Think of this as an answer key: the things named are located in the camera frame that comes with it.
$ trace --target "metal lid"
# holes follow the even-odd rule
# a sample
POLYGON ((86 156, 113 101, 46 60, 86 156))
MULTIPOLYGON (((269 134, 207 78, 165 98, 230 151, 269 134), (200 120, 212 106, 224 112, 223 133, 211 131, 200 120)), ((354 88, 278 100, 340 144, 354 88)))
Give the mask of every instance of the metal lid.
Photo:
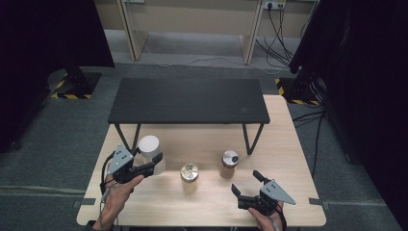
POLYGON ((222 156, 222 162, 228 167, 235 167, 238 164, 238 154, 235 151, 228 150, 222 156))
POLYGON ((198 178, 198 166, 186 164, 180 170, 180 176, 185 182, 193 182, 198 178))

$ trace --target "jar lid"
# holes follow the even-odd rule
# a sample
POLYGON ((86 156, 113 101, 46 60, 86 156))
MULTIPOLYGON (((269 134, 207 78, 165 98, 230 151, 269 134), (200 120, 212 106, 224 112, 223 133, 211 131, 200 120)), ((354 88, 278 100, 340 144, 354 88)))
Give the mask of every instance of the jar lid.
POLYGON ((222 162, 228 167, 235 167, 238 164, 238 154, 235 151, 228 150, 222 156, 222 162))
POLYGON ((180 176, 185 182, 193 182, 198 178, 198 166, 186 164, 180 170, 180 176))
POLYGON ((147 158, 154 158, 162 152, 159 139, 151 135, 140 139, 139 149, 141 155, 147 158))

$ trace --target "wooden table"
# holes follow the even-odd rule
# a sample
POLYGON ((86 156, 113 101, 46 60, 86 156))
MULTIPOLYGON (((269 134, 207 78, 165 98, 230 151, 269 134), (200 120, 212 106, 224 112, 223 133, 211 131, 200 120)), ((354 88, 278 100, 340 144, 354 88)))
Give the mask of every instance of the wooden table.
MULTIPOLYGON (((151 124, 143 126, 140 137, 157 136, 166 158, 166 171, 143 180, 131 194, 119 215, 120 225, 131 226, 256 226, 247 211, 238 209, 237 198, 231 192, 234 183, 244 195, 257 195, 262 186, 252 176, 254 169, 276 182, 296 201, 286 204, 284 213, 289 226, 323 226, 326 218, 319 205, 311 205, 309 198, 319 198, 307 167, 303 151, 294 130, 283 97, 265 95, 270 124, 265 125, 254 155, 247 155, 239 124, 151 124), (225 180, 217 167, 226 150, 235 150, 240 162, 232 179, 225 180), (180 169, 184 164, 199 167, 198 188, 183 190, 180 169)), ((122 128, 132 140, 136 125, 122 128)), ((248 136, 255 136, 257 125, 247 128, 248 136)), ((106 157, 116 149, 121 139, 111 125, 85 198, 95 198, 94 205, 82 205, 77 221, 85 225, 99 216, 101 169, 106 157)), ((141 161, 140 155, 135 165, 141 161)))

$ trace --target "human hand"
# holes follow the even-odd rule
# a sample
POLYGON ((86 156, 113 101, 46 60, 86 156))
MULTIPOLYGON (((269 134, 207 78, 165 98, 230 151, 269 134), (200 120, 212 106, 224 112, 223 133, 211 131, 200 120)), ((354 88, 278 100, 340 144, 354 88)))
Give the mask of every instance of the human hand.
MULTIPOLYGON (((278 201, 278 205, 277 206, 277 210, 279 212, 283 212, 283 202, 282 201, 278 201)), ((254 209, 254 208, 249 208, 248 212, 257 220, 257 225, 258 228, 260 230, 263 231, 283 231, 283 223, 281 218, 279 217, 278 213, 273 213, 271 214, 269 217, 264 216, 263 214, 261 214, 258 210, 254 209), (279 230, 275 229, 273 227, 272 223, 276 223, 277 227, 279 230)))
POLYGON ((139 175, 126 184, 118 184, 112 175, 108 175, 105 178, 105 182, 109 182, 105 186, 108 192, 105 199, 105 207, 92 228, 96 230, 109 230, 114 224, 116 217, 125 207, 125 203, 129 199, 130 193, 133 192, 133 188, 143 179, 144 176, 139 175))

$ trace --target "white lid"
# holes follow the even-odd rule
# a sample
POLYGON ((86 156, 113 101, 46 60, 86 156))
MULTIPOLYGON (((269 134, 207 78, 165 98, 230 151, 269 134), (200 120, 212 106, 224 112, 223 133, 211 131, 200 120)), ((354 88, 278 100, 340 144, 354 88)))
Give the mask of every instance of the white lid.
POLYGON ((141 155, 153 158, 161 152, 159 139, 155 136, 145 136, 139 141, 141 155))

